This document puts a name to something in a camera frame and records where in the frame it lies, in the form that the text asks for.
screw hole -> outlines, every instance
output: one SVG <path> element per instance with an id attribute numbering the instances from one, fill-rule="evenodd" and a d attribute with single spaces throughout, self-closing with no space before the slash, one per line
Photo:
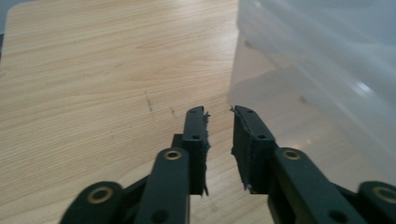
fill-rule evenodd
<path id="1" fill-rule="evenodd" d="M 283 156 L 289 160 L 299 160 L 301 158 L 300 154 L 295 151 L 287 150 L 283 152 Z"/>
<path id="2" fill-rule="evenodd" d="M 265 139 L 265 135 L 264 134 L 258 134 L 258 135 L 256 135 L 256 137 L 258 139 Z"/>
<path id="3" fill-rule="evenodd" d="M 329 217 L 337 223 L 347 223 L 347 216 L 340 211 L 331 210 Z"/>
<path id="4" fill-rule="evenodd" d="M 181 157 L 181 153 L 179 151 L 167 151 L 164 156 L 167 160 L 174 161 Z"/>

clear plastic bin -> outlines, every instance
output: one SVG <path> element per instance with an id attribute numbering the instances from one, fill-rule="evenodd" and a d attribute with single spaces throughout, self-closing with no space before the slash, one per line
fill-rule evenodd
<path id="1" fill-rule="evenodd" d="M 340 141 L 351 152 L 346 155 L 364 156 L 360 162 L 349 161 L 350 173 L 370 167 L 355 180 L 345 175 L 341 181 L 355 185 L 382 179 L 396 185 L 395 8 L 393 0 L 240 1 L 231 104 L 257 110 L 264 121 L 279 119 L 275 129 L 282 122 L 299 122 L 288 121 L 285 114 L 290 111 L 300 115 L 294 116 L 297 120 L 324 122 L 345 137 Z M 300 127 L 313 133 L 323 128 L 311 126 Z M 301 128 L 293 131 L 290 136 L 312 142 L 312 133 L 303 134 Z M 334 149 L 331 140 L 326 141 L 310 148 L 324 144 L 322 150 L 329 153 Z M 320 150 L 312 149 L 311 154 L 320 166 L 326 161 L 320 155 L 329 154 L 316 155 L 316 151 Z"/>

wooden table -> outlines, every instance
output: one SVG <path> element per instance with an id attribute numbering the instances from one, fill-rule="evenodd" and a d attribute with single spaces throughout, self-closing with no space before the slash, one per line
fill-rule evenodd
<path id="1" fill-rule="evenodd" d="M 272 223 L 266 197 L 243 191 L 230 154 L 236 10 L 235 0 L 12 8 L 0 70 L 0 223 L 57 223 L 90 184 L 134 183 L 198 105 L 211 114 L 210 197 L 191 197 L 191 223 Z M 335 167 L 329 175 L 345 167 L 325 166 Z"/>

brass screw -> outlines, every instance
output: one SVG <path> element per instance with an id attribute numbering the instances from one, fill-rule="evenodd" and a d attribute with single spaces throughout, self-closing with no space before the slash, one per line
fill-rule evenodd
<path id="1" fill-rule="evenodd" d="M 109 200 L 111 196 L 113 196 L 113 189 L 102 186 L 91 191 L 87 200 L 89 203 L 104 203 Z"/>
<path id="2" fill-rule="evenodd" d="M 388 203 L 396 203 L 396 191 L 385 187 L 373 188 L 373 193 L 376 197 Z"/>

